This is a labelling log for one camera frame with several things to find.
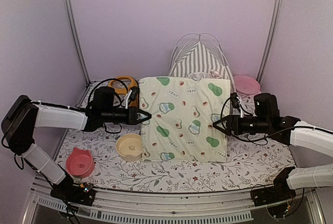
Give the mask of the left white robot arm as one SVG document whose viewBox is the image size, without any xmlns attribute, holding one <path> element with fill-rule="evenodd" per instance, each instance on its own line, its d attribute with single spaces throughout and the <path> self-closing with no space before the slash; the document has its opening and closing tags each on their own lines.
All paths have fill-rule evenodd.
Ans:
<svg viewBox="0 0 333 224">
<path fill-rule="evenodd" d="M 94 132 L 106 123 L 141 124 L 151 119 L 151 114 L 129 106 L 138 92 L 137 87 L 132 87 L 121 99 L 114 88 L 100 86 L 91 91 L 84 108 L 32 101 L 28 96 L 20 95 L 2 120 L 2 146 L 57 185 L 58 193 L 66 200 L 73 200 L 78 193 L 76 186 L 69 182 L 71 176 L 35 143 L 34 130 L 47 127 Z"/>
</svg>

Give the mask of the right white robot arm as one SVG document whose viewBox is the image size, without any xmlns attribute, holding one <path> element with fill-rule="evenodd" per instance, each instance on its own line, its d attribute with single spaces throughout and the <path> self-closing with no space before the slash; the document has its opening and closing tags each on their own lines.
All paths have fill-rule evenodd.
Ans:
<svg viewBox="0 0 333 224">
<path fill-rule="evenodd" d="M 316 127 L 299 118 L 280 116 L 277 98 L 270 93 L 254 96 L 254 114 L 247 114 L 236 93 L 227 99 L 239 111 L 237 115 L 220 116 L 213 128 L 240 140 L 242 134 L 263 134 L 284 145 L 305 147 L 332 156 L 332 131 Z M 311 168 L 284 168 L 269 190 L 273 201 L 280 201 L 289 190 L 332 186 L 332 165 Z"/>
</svg>

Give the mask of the green patterned cushion mat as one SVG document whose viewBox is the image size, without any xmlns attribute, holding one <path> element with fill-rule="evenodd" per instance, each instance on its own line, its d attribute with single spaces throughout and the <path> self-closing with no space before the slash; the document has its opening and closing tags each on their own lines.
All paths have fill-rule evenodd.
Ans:
<svg viewBox="0 0 333 224">
<path fill-rule="evenodd" d="M 213 123 L 230 112 L 229 80 L 147 77 L 139 89 L 139 107 L 151 114 L 141 125 L 143 161 L 226 162 L 227 137 Z"/>
</svg>

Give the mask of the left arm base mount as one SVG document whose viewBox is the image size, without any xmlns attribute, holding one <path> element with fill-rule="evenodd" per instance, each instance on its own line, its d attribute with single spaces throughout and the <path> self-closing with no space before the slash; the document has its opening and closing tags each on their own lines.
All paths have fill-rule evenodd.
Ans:
<svg viewBox="0 0 333 224">
<path fill-rule="evenodd" d="M 59 185 L 51 184 L 50 195 L 66 203 L 76 203 L 85 206 L 92 206 L 95 200 L 96 191 L 88 186 L 77 184 L 61 183 Z"/>
</svg>

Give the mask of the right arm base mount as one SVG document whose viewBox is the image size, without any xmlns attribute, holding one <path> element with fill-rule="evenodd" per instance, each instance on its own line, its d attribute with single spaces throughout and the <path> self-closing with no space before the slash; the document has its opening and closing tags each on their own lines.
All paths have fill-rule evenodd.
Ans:
<svg viewBox="0 0 333 224">
<path fill-rule="evenodd" d="M 296 197 L 295 190 L 289 189 L 288 185 L 277 183 L 271 186 L 257 184 L 250 191 L 254 205 L 263 206 L 281 201 L 286 201 Z"/>
</svg>

